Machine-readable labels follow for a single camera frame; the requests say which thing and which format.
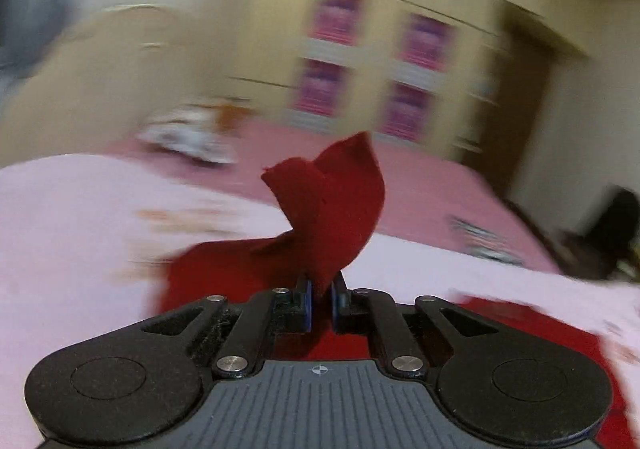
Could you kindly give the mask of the red sequinned sweater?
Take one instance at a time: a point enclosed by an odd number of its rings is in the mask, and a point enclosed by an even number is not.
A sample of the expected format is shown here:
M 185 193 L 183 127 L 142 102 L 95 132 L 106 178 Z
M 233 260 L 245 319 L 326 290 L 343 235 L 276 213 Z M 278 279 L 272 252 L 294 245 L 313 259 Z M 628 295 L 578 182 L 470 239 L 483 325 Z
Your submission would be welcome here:
M 262 172 L 291 225 L 277 237 L 204 242 L 174 257 L 165 271 L 166 287 L 157 310 L 172 310 L 209 293 L 244 302 L 270 287 L 288 287 L 308 277 L 314 297 L 329 290 L 336 274 L 349 265 L 373 235 L 385 186 L 367 133 L 324 149 L 314 160 L 288 158 Z M 570 347 L 597 362 L 611 380 L 611 411 L 598 432 L 605 448 L 632 448 L 629 403 L 620 387 L 605 340 L 592 329 L 580 330 L 546 315 L 541 308 L 465 294 L 463 308 L 503 325 Z

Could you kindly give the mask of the striped folded cloth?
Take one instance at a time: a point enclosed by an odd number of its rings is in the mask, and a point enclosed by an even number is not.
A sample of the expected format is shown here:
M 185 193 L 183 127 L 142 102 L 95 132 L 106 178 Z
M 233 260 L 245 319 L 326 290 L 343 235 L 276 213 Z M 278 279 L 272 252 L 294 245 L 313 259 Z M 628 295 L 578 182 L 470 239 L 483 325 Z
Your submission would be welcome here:
M 524 265 L 521 256 L 513 252 L 501 235 L 457 216 L 449 216 L 448 221 L 462 253 L 506 265 Z

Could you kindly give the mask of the pink mattress cover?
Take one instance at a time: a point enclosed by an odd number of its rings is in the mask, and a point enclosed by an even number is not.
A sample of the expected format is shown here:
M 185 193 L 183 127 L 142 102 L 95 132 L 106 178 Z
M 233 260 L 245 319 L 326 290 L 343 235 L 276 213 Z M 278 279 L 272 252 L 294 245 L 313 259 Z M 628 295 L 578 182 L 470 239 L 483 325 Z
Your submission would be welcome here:
M 289 157 L 313 159 L 333 143 L 330 135 L 251 120 L 230 143 L 238 162 L 209 168 L 180 154 L 154 149 L 131 135 L 107 146 L 112 156 L 134 160 L 168 177 L 247 199 L 272 203 L 260 175 Z M 385 204 L 376 230 L 409 241 L 469 254 L 482 231 L 494 234 L 492 250 L 525 268 L 556 273 L 558 265 L 477 172 L 459 163 L 383 140 L 373 149 L 385 180 Z

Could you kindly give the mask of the orange striped pillow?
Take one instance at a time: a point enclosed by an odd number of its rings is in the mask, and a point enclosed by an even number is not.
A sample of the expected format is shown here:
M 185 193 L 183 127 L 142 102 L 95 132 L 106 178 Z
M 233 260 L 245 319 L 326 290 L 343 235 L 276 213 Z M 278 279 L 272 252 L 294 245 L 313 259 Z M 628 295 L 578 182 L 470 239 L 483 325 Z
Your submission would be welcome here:
M 255 108 L 247 99 L 219 99 L 214 105 L 213 130 L 222 135 L 236 135 L 243 123 L 255 113 Z

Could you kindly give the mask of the floral white bed sheet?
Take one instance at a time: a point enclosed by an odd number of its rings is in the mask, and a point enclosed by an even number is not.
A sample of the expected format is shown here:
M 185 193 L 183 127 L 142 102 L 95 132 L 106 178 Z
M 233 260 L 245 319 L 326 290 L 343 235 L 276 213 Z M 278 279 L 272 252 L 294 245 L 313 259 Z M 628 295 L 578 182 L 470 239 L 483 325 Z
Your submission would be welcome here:
M 57 349 L 150 316 L 160 263 L 195 243 L 288 228 L 267 204 L 186 186 L 143 166 L 66 154 L 1 172 L 1 443 L 40 434 L 23 398 L 30 369 Z M 421 294 L 522 303 L 600 336 L 639 422 L 639 290 L 580 281 L 374 235 L 349 265 L 351 287 L 409 303 Z

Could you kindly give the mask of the lower right purple poster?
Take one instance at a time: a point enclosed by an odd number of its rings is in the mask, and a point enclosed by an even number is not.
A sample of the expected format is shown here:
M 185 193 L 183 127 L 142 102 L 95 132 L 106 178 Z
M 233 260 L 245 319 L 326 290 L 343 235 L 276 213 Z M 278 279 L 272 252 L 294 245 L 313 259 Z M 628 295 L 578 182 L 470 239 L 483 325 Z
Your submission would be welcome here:
M 418 142 L 432 94 L 409 85 L 394 83 L 385 102 L 381 132 L 407 142 Z

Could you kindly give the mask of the purple poster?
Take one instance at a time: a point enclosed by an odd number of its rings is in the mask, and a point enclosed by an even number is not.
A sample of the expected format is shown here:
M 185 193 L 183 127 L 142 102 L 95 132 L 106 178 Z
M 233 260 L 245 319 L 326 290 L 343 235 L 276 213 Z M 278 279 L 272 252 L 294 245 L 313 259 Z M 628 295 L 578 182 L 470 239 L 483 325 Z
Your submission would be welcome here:
M 348 70 L 329 62 L 306 59 L 298 84 L 294 108 L 332 117 L 343 91 Z
M 309 36 L 313 39 L 354 46 L 357 41 L 363 0 L 318 0 Z
M 423 69 L 445 69 L 454 27 L 442 21 L 411 14 L 402 38 L 399 59 Z
M 432 94 L 409 85 L 394 83 L 385 102 L 381 132 L 407 142 L 418 142 Z

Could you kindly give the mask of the lower left purple poster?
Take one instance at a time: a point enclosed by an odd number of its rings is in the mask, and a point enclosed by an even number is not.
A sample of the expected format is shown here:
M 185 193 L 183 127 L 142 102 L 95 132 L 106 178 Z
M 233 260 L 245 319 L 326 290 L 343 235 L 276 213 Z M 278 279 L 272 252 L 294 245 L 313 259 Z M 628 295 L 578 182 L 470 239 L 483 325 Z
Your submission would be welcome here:
M 332 117 L 343 91 L 348 70 L 329 62 L 306 59 L 298 84 L 294 108 Z

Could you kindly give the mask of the black chair with garment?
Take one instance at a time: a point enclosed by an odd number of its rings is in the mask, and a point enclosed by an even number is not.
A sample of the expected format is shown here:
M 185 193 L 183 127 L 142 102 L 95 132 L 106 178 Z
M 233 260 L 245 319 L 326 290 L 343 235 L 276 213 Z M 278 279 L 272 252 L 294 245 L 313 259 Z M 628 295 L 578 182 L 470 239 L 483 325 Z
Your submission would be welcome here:
M 612 186 L 585 226 L 577 231 L 560 231 L 560 266 L 577 279 L 610 280 L 621 261 L 634 258 L 638 232 L 638 195 Z

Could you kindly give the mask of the cream wardrobe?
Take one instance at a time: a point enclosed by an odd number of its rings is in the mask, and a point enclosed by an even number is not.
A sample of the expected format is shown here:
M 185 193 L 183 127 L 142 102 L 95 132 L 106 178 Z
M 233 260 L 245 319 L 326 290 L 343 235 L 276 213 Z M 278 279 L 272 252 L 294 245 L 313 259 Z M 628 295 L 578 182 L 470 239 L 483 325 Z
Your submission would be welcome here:
M 309 36 L 318 0 L 203 0 L 213 44 L 202 56 L 205 81 L 217 94 L 250 99 L 269 119 L 317 131 L 381 132 L 394 83 L 432 94 L 423 134 L 430 154 L 453 158 L 454 141 L 469 117 L 469 89 L 486 62 L 498 0 L 363 0 L 354 46 Z M 433 71 L 399 59 L 409 16 L 454 27 L 445 69 Z M 348 70 L 332 117 L 294 108 L 306 59 Z

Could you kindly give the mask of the upper right purple poster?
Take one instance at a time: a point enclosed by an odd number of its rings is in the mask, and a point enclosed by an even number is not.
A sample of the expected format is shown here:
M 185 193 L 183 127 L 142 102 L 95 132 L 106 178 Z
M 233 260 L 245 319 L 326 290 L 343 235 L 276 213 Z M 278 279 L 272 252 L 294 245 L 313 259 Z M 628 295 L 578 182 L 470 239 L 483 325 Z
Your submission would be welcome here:
M 445 69 L 454 27 L 442 21 L 411 14 L 402 38 L 399 59 L 423 69 Z

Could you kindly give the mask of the cream curved headboard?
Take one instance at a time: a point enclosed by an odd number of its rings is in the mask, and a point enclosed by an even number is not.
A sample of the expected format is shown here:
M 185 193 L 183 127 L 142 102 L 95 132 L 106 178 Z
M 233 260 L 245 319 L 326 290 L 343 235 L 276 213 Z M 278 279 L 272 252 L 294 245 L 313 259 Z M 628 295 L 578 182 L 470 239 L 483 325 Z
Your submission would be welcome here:
M 65 31 L 1 111 L 1 163 L 96 151 L 194 92 L 198 29 L 158 5 L 112 7 Z

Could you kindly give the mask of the brown wooden door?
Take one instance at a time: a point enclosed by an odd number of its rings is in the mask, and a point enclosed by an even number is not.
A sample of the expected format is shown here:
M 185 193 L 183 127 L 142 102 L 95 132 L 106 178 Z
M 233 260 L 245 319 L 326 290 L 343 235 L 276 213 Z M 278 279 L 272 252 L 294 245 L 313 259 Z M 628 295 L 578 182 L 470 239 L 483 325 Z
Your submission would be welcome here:
M 515 22 L 503 27 L 501 41 L 489 62 L 488 80 L 472 96 L 475 136 L 462 164 L 505 199 L 544 108 L 556 51 Z

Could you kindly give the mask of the upper left purple poster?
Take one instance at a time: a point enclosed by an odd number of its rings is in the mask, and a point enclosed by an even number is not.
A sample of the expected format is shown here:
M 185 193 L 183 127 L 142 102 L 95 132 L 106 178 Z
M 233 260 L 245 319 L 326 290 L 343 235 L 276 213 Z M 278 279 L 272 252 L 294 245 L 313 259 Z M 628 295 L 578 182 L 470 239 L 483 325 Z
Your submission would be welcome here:
M 309 36 L 313 39 L 354 46 L 357 41 L 363 0 L 318 0 Z

